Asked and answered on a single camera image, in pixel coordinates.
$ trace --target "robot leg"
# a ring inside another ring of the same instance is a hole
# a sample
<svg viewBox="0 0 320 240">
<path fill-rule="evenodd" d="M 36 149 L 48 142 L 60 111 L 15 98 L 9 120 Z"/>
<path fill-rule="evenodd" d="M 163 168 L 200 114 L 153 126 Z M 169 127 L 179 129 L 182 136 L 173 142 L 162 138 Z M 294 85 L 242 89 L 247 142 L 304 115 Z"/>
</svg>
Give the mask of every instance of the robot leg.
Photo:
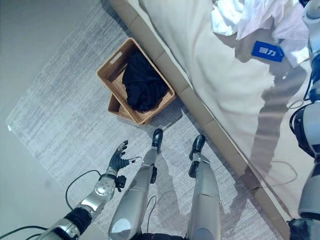
<svg viewBox="0 0 320 240">
<path fill-rule="evenodd" d="M 210 161 L 201 154 L 205 137 L 199 135 L 193 143 L 189 158 L 189 176 L 195 178 L 188 240 L 220 240 L 220 198 L 217 180 Z"/>
<path fill-rule="evenodd" d="M 110 240 L 130 240 L 141 233 L 141 224 L 148 203 L 149 185 L 156 181 L 155 162 L 160 152 L 162 137 L 163 131 L 156 129 L 151 149 L 143 158 L 140 169 L 123 194 L 113 215 L 108 232 Z"/>
</svg>

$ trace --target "silver metal leg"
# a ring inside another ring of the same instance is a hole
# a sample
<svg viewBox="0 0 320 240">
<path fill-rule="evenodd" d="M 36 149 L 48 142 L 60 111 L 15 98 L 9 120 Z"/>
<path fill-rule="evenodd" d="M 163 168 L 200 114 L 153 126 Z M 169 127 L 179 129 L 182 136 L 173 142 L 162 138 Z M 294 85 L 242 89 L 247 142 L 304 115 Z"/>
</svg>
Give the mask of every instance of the silver metal leg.
<svg viewBox="0 0 320 240">
<path fill-rule="evenodd" d="M 220 198 L 217 180 L 209 160 L 200 153 L 193 154 L 198 161 L 192 199 L 189 240 L 220 240 Z"/>
<path fill-rule="evenodd" d="M 110 240 L 129 240 L 141 232 L 156 159 L 157 150 L 153 147 L 144 156 L 141 167 L 123 194 L 113 215 L 108 232 Z"/>
</svg>

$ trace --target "gray carpet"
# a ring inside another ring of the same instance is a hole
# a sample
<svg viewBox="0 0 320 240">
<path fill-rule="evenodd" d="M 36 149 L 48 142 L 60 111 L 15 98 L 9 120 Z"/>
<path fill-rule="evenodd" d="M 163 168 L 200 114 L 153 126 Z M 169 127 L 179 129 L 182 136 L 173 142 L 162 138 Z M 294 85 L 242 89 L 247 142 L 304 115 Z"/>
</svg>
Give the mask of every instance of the gray carpet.
<svg viewBox="0 0 320 240">
<path fill-rule="evenodd" d="M 143 127 L 107 112 L 110 92 L 95 71 L 129 35 L 109 4 L 102 7 L 97 3 L 40 72 L 7 118 L 7 124 L 63 188 L 85 171 L 103 172 L 124 140 L 129 140 L 126 157 L 143 157 L 154 129 L 163 128 L 162 153 L 156 162 L 158 177 L 150 186 L 149 196 L 159 199 L 163 193 L 174 191 L 166 193 L 156 205 L 149 231 L 184 236 L 195 183 L 188 176 L 188 154 L 202 130 L 179 99 Z M 222 239 L 281 239 L 211 141 L 207 141 L 203 153 L 211 160 L 220 191 Z M 130 183 L 138 168 L 138 164 L 132 164 L 120 174 Z M 91 191 L 97 179 L 94 173 L 80 179 L 70 189 L 71 203 Z M 106 233 L 121 196 L 116 192 L 96 220 Z"/>
</svg>

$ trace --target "wicker basket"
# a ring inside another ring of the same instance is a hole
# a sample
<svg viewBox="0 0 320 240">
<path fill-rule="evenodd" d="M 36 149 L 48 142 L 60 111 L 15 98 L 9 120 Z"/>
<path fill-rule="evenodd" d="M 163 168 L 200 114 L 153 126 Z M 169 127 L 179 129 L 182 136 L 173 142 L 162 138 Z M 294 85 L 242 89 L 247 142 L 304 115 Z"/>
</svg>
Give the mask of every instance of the wicker basket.
<svg viewBox="0 0 320 240">
<path fill-rule="evenodd" d="M 139 50 L 144 55 L 144 57 L 149 61 L 151 66 L 155 69 L 155 71 L 167 85 L 167 92 L 159 101 L 159 103 L 153 109 L 145 112 L 133 110 L 127 104 L 128 96 L 125 86 L 122 83 L 122 78 L 127 66 L 128 57 L 136 50 Z M 128 38 L 97 70 L 96 75 L 112 92 L 108 111 L 119 117 L 133 121 L 137 125 L 144 125 L 149 123 L 153 116 L 164 109 L 176 97 L 175 91 L 170 86 L 168 81 L 164 78 L 161 72 L 151 62 L 151 60 L 133 38 Z"/>
</svg>

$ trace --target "mattress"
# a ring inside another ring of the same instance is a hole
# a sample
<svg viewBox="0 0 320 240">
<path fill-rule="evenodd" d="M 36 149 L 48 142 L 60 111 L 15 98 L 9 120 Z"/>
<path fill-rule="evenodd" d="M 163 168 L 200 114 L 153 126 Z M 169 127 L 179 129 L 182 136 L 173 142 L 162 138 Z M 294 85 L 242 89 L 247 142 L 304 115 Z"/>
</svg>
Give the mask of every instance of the mattress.
<svg viewBox="0 0 320 240">
<path fill-rule="evenodd" d="M 242 40 L 212 32 L 211 0 L 129 0 L 188 84 L 287 213 L 298 217 L 313 159 L 298 147 L 289 119 L 306 91 L 308 61 L 292 68 L 251 56 L 269 30 Z"/>
</svg>

